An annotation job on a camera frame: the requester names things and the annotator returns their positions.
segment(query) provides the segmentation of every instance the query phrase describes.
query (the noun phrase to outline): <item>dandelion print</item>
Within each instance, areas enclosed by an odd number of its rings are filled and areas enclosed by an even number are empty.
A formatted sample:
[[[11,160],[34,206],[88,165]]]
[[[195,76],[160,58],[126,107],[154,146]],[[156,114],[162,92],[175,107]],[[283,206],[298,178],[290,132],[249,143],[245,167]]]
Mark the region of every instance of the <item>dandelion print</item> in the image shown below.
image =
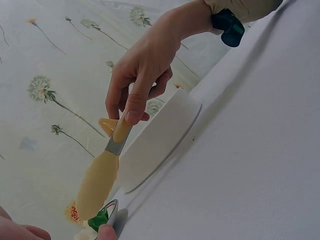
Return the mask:
[[[101,28],[99,27],[99,24],[97,24],[96,22],[88,20],[88,19],[82,19],[80,23],[83,26],[85,26],[87,29],[91,29],[92,28],[92,29],[98,30],[100,33],[102,33],[102,34],[106,35],[108,38],[110,38],[114,43],[116,43],[120,47],[128,50],[128,48],[126,48],[125,46],[121,45],[116,40],[114,40],[110,35],[106,34],[104,31],[102,31]]]
[[[71,18],[69,18],[69,17],[67,17],[67,16],[64,17],[64,18],[65,18],[65,20],[66,20],[67,22],[69,22],[69,23],[72,25],[72,27],[73,27],[75,30],[77,30],[80,34],[82,34],[83,36],[85,36],[87,39],[92,40],[91,37],[88,37],[87,35],[83,34],[78,28],[76,28],[76,26],[71,22],[71,21],[72,21]]]
[[[130,12],[130,21],[137,26],[152,26],[150,23],[150,17],[146,17],[143,8],[135,6]]]
[[[9,43],[7,42],[7,39],[6,39],[6,35],[5,35],[5,31],[4,29],[2,28],[2,26],[0,25],[0,29],[2,31],[2,35],[3,35],[3,39],[5,41],[5,43],[8,45],[8,47],[10,47]]]
[[[101,136],[105,137],[94,126],[92,126],[89,122],[87,122],[82,116],[80,116],[79,114],[73,112],[71,109],[69,109],[68,107],[64,106],[60,102],[58,102],[57,99],[56,99],[56,94],[57,94],[56,91],[49,90],[50,84],[51,84],[51,79],[50,78],[48,78],[46,76],[43,76],[43,75],[35,76],[33,78],[33,80],[31,81],[31,83],[29,84],[29,87],[27,89],[27,91],[29,93],[29,97],[31,99],[37,101],[37,102],[44,102],[45,104],[48,101],[54,102],[55,104],[57,104],[61,108],[69,111],[70,113],[72,113],[73,115],[75,115],[76,117],[78,117],[79,119],[84,121],[93,130],[95,130],[98,134],[100,134]]]
[[[68,138],[71,138],[73,141],[75,141],[77,144],[79,144],[88,154],[90,154],[93,158],[95,156],[93,156],[78,140],[76,140],[75,138],[73,138],[72,136],[70,136],[69,134],[67,134],[65,131],[62,130],[63,128],[60,127],[59,124],[54,124],[51,126],[51,132],[55,133],[55,135],[59,135],[59,134],[64,134],[66,135]]]
[[[80,226],[83,225],[83,221],[80,219],[76,209],[76,201],[73,201],[65,208],[64,215],[70,222],[78,224]]]
[[[153,118],[157,112],[163,107],[165,104],[164,101],[157,99],[156,100],[150,100],[146,104],[146,112],[150,115],[151,118]]]
[[[45,34],[45,32],[38,26],[38,24],[36,23],[37,19],[36,18],[30,18],[29,20],[25,21],[26,23],[32,24],[33,26],[37,27],[41,33],[44,35],[44,37],[56,48],[58,49],[60,52],[62,52],[63,54],[67,55],[64,51],[62,51],[59,47],[57,47],[57,45],[55,45],[49,38],[48,36]]]

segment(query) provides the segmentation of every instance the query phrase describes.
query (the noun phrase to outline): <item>sleeve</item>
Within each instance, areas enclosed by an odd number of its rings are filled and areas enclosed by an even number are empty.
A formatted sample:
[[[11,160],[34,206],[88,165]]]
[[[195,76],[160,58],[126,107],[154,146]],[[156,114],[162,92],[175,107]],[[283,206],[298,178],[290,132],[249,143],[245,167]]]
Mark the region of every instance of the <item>sleeve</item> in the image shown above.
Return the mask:
[[[204,0],[211,7],[212,14],[229,9],[242,22],[249,23],[262,19],[275,11],[283,0]]]

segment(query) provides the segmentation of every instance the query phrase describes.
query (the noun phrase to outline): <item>floral tablecloth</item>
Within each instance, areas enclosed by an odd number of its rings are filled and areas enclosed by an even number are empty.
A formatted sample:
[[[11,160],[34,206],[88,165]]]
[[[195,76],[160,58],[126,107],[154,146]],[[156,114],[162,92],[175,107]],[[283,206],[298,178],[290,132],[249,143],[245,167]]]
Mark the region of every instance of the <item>floral tablecloth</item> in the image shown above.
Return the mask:
[[[72,203],[108,140],[98,119],[112,68],[177,2],[0,0],[0,204],[14,220],[52,239],[80,229]],[[209,33],[183,41],[165,94],[146,110],[154,116],[177,88],[191,90],[227,51]]]

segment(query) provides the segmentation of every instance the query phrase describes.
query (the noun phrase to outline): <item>wrist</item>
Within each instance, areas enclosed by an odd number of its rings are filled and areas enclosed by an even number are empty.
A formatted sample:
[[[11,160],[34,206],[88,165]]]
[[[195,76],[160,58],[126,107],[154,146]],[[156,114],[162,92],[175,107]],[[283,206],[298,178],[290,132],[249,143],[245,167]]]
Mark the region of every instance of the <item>wrist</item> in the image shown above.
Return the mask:
[[[169,23],[171,33],[182,41],[193,35],[212,32],[211,15],[210,6],[203,0],[194,0],[165,13],[163,20]]]

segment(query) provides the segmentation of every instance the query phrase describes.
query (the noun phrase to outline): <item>white surface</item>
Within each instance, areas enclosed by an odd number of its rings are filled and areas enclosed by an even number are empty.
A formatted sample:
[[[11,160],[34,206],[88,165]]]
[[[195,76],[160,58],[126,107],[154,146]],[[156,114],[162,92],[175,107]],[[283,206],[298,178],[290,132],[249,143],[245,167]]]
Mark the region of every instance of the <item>white surface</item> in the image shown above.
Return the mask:
[[[118,193],[120,240],[319,239],[320,2],[282,10],[192,91],[203,112],[171,161]]]
[[[117,184],[137,188],[166,159],[191,127],[201,104],[179,88],[120,156]]]

